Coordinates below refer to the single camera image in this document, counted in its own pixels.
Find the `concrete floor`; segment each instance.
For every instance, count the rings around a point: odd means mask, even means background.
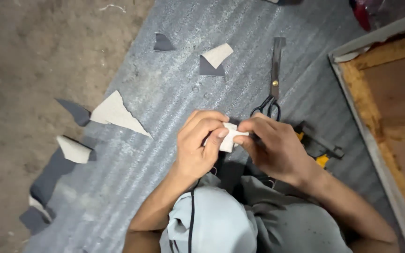
[[[125,8],[109,7],[108,4]],[[54,98],[93,110],[154,0],[0,1],[0,253],[21,252],[28,189],[82,128]]]

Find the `gray mat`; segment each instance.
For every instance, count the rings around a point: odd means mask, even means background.
[[[155,31],[179,49],[153,52]],[[344,148],[332,173],[366,198],[401,235],[388,199],[330,68],[327,54],[364,32],[348,1],[302,1],[279,6],[261,0],[156,0],[106,92],[116,89],[154,140],[115,125],[90,122],[98,161],[76,165],[58,182],[48,205],[56,219],[29,241],[26,252],[120,252],[129,221],[166,174],[176,133],[194,108],[249,117],[269,92],[273,37],[286,37],[280,69],[282,119],[308,121]],[[199,75],[199,55],[222,43],[234,53],[225,77]],[[237,148],[229,161],[245,163]],[[405,252],[405,243],[400,241]]]

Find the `gray fabric scrap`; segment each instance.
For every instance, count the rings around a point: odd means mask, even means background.
[[[167,52],[172,50],[176,50],[172,42],[164,34],[156,32],[156,43],[154,45],[154,51]]]
[[[43,229],[49,226],[49,222],[45,219],[42,213],[35,207],[29,207],[19,217],[20,221],[30,230],[31,235],[40,233]]]
[[[63,99],[56,99],[74,118],[76,124],[85,127],[90,122],[90,112],[82,106]]]
[[[225,69],[223,68],[223,64],[220,64],[218,68],[214,68],[202,55],[200,55],[199,74],[201,76],[223,77],[225,75]]]
[[[57,148],[49,159],[48,164],[43,168],[42,173],[31,185],[31,196],[40,202],[43,207],[46,207],[46,204],[51,199],[57,181],[62,175],[70,173],[75,165],[75,162],[65,158],[60,147]]]

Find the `scissors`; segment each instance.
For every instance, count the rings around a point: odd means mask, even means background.
[[[252,116],[256,111],[259,111],[263,113],[264,108],[268,103],[270,105],[268,106],[267,110],[267,117],[271,118],[271,112],[273,110],[273,107],[276,107],[278,109],[278,115],[276,116],[276,121],[280,121],[281,119],[281,107],[278,104],[278,99],[279,99],[279,66],[281,64],[281,49],[283,44],[285,43],[285,38],[278,37],[274,38],[274,48],[273,48],[273,61],[271,63],[271,82],[270,82],[270,94],[268,97],[263,101],[263,103],[254,108],[251,111]]]

